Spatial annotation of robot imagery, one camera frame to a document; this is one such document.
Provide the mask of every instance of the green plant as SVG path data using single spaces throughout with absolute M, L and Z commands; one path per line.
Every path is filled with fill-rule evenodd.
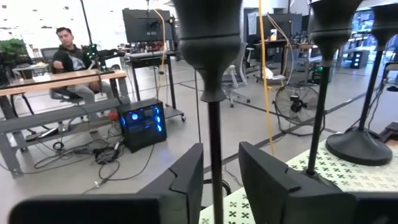
M 9 39 L 0 41 L 0 52 L 4 52 L 10 56 L 25 55 L 26 46 L 23 40 Z

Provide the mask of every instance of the black fan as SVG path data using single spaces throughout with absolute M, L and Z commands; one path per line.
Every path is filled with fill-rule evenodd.
M 279 88 L 276 93 L 275 111 L 278 117 L 279 129 L 283 133 L 294 134 L 296 136 L 308 136 L 308 134 L 293 133 L 290 128 L 294 125 L 312 125 L 314 122 L 315 112 L 317 110 L 319 94 L 308 85 L 294 83 Z M 288 129 L 282 129 L 280 117 L 289 122 Z

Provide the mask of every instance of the cart wheel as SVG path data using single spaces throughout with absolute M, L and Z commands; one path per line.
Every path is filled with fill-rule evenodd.
M 28 148 L 26 148 L 26 147 L 20 148 L 19 150 L 21 150 L 21 153 L 25 153 L 25 152 L 29 151 Z

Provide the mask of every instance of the black vase-shaped object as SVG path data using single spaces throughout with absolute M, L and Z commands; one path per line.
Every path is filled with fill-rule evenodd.
M 199 71 L 205 89 L 201 100 L 225 99 L 223 72 L 239 52 L 242 0 L 173 0 L 180 19 L 180 51 Z
M 363 0 L 321 0 L 313 9 L 312 40 L 319 47 L 323 66 L 333 66 L 333 55 L 351 35 L 355 11 Z
M 385 50 L 387 42 L 398 34 L 398 3 L 374 6 L 372 35 L 377 40 L 376 50 Z

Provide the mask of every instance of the black t-shirt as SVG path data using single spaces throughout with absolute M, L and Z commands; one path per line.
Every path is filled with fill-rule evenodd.
M 90 59 L 83 56 L 83 51 L 76 47 L 73 50 L 66 49 L 60 45 L 59 50 L 54 54 L 53 60 L 60 61 L 63 65 L 63 70 L 56 69 L 52 66 L 53 73 L 74 72 L 86 70 L 90 64 Z

